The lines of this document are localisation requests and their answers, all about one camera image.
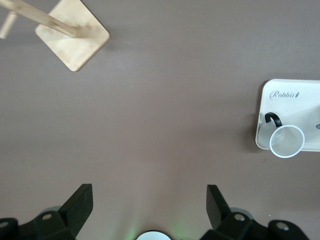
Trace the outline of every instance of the wooden base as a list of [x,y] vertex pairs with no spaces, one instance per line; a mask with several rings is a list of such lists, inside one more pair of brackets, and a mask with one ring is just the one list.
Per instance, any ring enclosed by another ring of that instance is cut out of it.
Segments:
[[77,30],[71,38],[38,25],[36,34],[71,70],[78,71],[109,40],[110,34],[80,0],[61,0],[50,16]]

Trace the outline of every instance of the wooden stand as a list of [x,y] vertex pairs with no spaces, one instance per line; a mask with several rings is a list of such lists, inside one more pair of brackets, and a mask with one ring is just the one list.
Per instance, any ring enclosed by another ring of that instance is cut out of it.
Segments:
[[35,20],[40,23],[36,34],[71,71],[78,71],[110,38],[80,0],[61,0],[49,14],[22,0],[0,0],[0,6],[11,10],[0,37],[7,36],[14,13]]

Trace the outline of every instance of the white circular object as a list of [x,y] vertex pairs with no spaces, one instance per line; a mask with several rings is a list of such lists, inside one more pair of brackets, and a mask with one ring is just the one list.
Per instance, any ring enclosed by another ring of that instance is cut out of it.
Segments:
[[295,125],[276,127],[273,122],[268,122],[259,129],[258,141],[277,157],[291,158],[302,150],[305,135]]
[[171,240],[167,235],[159,231],[147,231],[141,234],[136,240]]

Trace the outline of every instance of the wooden peg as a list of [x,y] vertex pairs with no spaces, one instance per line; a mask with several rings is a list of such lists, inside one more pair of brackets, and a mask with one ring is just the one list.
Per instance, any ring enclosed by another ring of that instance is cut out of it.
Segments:
[[6,16],[4,23],[0,29],[0,39],[6,39],[12,26],[16,22],[18,14],[14,11],[10,11]]
[[22,0],[0,0],[0,6],[9,9],[17,14],[20,14],[28,19],[34,20],[37,23],[45,25],[60,33],[68,35],[71,38],[75,38],[77,36],[76,29],[44,13],[36,7],[25,3]]

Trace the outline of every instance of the black hook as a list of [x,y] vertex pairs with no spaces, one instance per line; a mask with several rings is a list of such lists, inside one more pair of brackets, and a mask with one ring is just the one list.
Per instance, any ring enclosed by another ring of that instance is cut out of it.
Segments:
[[282,123],[281,123],[281,120],[280,118],[278,117],[278,115],[276,115],[275,113],[273,112],[268,112],[265,116],[265,122],[266,123],[269,123],[271,122],[271,119],[273,119],[274,123],[275,123],[275,126],[278,128],[280,126],[282,126]]

